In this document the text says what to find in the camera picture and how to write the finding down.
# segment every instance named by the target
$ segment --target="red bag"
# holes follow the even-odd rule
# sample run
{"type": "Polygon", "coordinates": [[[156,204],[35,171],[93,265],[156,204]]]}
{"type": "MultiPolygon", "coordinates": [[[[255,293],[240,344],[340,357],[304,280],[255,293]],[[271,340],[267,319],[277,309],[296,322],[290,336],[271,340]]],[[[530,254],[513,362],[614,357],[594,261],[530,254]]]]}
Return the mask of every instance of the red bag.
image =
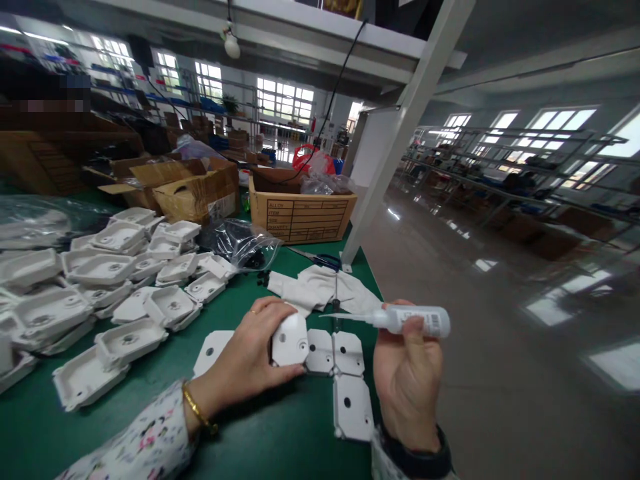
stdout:
{"type": "MultiPolygon", "coordinates": [[[[306,162],[307,162],[307,160],[309,160],[311,158],[311,154],[312,154],[312,152],[314,152],[314,150],[316,152],[319,151],[318,148],[315,148],[310,143],[306,143],[306,144],[301,145],[300,147],[296,148],[296,150],[294,152],[294,155],[293,155],[293,169],[294,170],[302,169],[302,171],[308,172],[309,171],[309,164],[308,163],[306,164],[306,162]],[[305,149],[308,153],[301,154],[300,151],[302,149],[305,149]]],[[[335,175],[335,167],[333,166],[333,159],[330,156],[328,156],[327,154],[325,154],[325,158],[327,159],[327,165],[329,166],[329,168],[327,169],[328,171],[326,171],[324,173],[328,173],[329,175],[335,175]]]]}

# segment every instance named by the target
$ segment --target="black cable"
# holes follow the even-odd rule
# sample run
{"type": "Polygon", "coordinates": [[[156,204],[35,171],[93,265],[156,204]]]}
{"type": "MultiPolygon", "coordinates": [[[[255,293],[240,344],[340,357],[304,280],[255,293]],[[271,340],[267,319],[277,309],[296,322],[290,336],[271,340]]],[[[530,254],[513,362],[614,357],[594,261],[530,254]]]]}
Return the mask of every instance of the black cable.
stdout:
{"type": "Polygon", "coordinates": [[[340,74],[338,75],[338,79],[335,81],[335,85],[333,86],[333,92],[331,92],[331,100],[329,101],[329,108],[327,108],[327,113],[325,114],[325,119],[322,122],[322,126],[320,126],[320,131],[318,132],[318,135],[316,136],[316,139],[313,142],[313,151],[311,152],[311,155],[309,156],[309,159],[305,162],[304,165],[302,165],[302,167],[300,167],[300,169],[296,172],[296,174],[294,176],[292,176],[289,179],[285,179],[285,180],[280,180],[279,182],[274,182],[269,180],[268,178],[266,178],[264,175],[258,175],[259,177],[261,177],[262,179],[268,181],[269,183],[273,184],[273,185],[282,185],[283,183],[286,183],[288,181],[294,180],[298,175],[300,175],[300,172],[302,172],[302,170],[304,170],[304,168],[307,166],[307,164],[311,161],[311,158],[313,157],[313,154],[318,151],[320,149],[320,142],[322,142],[321,136],[322,136],[322,130],[325,129],[325,124],[327,122],[327,118],[329,118],[329,112],[331,112],[331,106],[333,105],[333,98],[335,97],[335,91],[338,88],[338,85],[340,84],[340,80],[342,79],[342,74],[345,71],[345,68],[347,66],[347,62],[349,60],[349,57],[351,56],[351,52],[353,51],[353,48],[355,47],[355,44],[358,40],[358,37],[360,36],[360,32],[362,32],[362,29],[364,28],[364,26],[367,24],[369,20],[368,19],[364,19],[362,21],[362,25],[360,25],[360,28],[358,29],[358,32],[355,34],[355,37],[353,38],[353,42],[351,42],[351,47],[349,48],[349,52],[347,52],[347,56],[345,57],[345,62],[342,64],[342,69],[340,70],[340,74]]]}
{"type": "Polygon", "coordinates": [[[147,77],[147,81],[149,82],[149,84],[150,84],[151,88],[153,88],[154,90],[156,90],[156,92],[158,92],[158,94],[159,94],[162,98],[164,98],[165,102],[167,102],[168,104],[170,104],[170,106],[172,106],[172,107],[173,107],[173,111],[175,112],[175,116],[176,116],[176,117],[178,116],[178,113],[179,113],[180,115],[182,115],[182,118],[184,118],[184,120],[189,121],[189,119],[188,119],[188,118],[186,118],[186,117],[183,115],[183,113],[182,113],[181,111],[179,111],[179,110],[175,107],[175,105],[174,105],[172,102],[170,102],[170,101],[169,101],[169,99],[168,99],[168,98],[166,98],[166,97],[162,94],[162,92],[160,92],[160,90],[158,90],[158,89],[155,87],[155,85],[154,85],[154,84],[153,84],[153,82],[151,81],[151,78],[150,78],[150,77],[147,77]]]}

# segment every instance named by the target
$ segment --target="gold bracelet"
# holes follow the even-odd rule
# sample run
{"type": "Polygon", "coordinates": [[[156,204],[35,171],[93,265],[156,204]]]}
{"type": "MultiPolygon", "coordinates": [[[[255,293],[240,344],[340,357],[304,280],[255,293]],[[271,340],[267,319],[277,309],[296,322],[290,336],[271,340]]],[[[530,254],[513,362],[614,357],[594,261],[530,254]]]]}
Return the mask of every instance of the gold bracelet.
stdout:
{"type": "Polygon", "coordinates": [[[195,404],[195,402],[191,398],[191,394],[189,393],[189,390],[187,389],[187,384],[186,383],[182,384],[182,395],[184,396],[185,400],[187,401],[187,403],[191,407],[191,410],[193,410],[193,413],[198,418],[200,423],[202,423],[202,425],[204,425],[209,430],[209,434],[211,436],[214,436],[216,433],[218,433],[218,424],[217,423],[214,423],[213,425],[210,424],[209,420],[204,418],[202,413],[200,413],[200,409],[198,408],[198,406],[195,404]]]}

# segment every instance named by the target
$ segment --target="white cloth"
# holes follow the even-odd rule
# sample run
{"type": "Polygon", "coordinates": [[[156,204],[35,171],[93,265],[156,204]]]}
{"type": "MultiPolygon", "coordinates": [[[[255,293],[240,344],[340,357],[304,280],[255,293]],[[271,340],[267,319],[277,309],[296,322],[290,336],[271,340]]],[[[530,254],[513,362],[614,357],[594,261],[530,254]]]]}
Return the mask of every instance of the white cloth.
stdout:
{"type": "MultiPolygon", "coordinates": [[[[336,272],[318,265],[302,270],[297,279],[271,272],[267,288],[308,316],[314,309],[324,310],[333,300],[336,272]]],[[[382,302],[360,280],[343,271],[337,273],[337,290],[340,307],[350,313],[367,313],[382,307],[382,302]]]]}

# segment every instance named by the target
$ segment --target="light bulb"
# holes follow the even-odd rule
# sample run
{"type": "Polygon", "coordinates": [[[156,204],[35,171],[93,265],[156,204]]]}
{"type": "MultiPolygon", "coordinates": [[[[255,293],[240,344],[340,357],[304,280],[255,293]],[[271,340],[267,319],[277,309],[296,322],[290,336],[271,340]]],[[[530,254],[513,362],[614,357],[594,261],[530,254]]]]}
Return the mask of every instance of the light bulb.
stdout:
{"type": "Polygon", "coordinates": [[[238,46],[238,39],[231,33],[227,33],[227,39],[225,40],[225,50],[227,55],[233,59],[240,58],[240,47],[238,46]]]}

